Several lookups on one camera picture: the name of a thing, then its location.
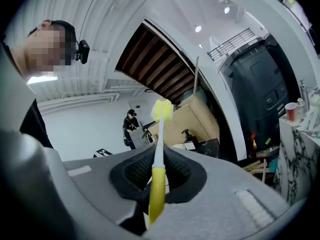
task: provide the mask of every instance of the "sponge brush head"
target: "sponge brush head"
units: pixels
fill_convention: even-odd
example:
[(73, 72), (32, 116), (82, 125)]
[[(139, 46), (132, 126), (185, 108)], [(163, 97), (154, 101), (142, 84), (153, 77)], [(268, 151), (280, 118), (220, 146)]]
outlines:
[(171, 104), (171, 101), (166, 99), (165, 101), (161, 101), (158, 99), (151, 112), (151, 116), (154, 121), (159, 122), (161, 118), (161, 114), (163, 114), (163, 121), (172, 120), (174, 116), (174, 105)]

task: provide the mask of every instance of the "ear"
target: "ear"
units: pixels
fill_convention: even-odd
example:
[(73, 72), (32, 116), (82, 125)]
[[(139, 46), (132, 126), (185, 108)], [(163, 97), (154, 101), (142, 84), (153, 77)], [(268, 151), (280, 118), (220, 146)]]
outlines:
[(37, 27), (37, 30), (47, 29), (48, 26), (50, 26), (50, 25), (51, 25), (51, 20), (50, 19), (46, 19)]

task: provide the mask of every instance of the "metal pole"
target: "metal pole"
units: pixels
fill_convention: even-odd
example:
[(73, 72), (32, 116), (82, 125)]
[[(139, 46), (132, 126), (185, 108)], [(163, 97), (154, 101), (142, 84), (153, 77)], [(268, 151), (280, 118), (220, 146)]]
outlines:
[(199, 72), (198, 63), (199, 63), (199, 57), (196, 57), (192, 100), (195, 98), (195, 95), (196, 95), (196, 92), (197, 92), (197, 87), (198, 87), (198, 72)]

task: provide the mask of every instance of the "yellow handle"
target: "yellow handle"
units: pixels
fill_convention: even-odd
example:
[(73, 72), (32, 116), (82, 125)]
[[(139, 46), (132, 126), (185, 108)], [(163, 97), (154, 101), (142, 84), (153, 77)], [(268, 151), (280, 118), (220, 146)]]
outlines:
[(166, 169), (152, 168), (152, 183), (149, 201), (149, 227), (162, 213), (166, 198)]

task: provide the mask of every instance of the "black camera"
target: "black camera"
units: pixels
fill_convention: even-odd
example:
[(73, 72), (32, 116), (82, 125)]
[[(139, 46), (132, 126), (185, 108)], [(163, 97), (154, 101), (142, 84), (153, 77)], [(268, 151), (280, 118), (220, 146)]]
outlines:
[(86, 64), (88, 61), (88, 55), (90, 51), (90, 47), (86, 40), (81, 40), (78, 44), (78, 49), (76, 50), (76, 61), (81, 61), (82, 64)]

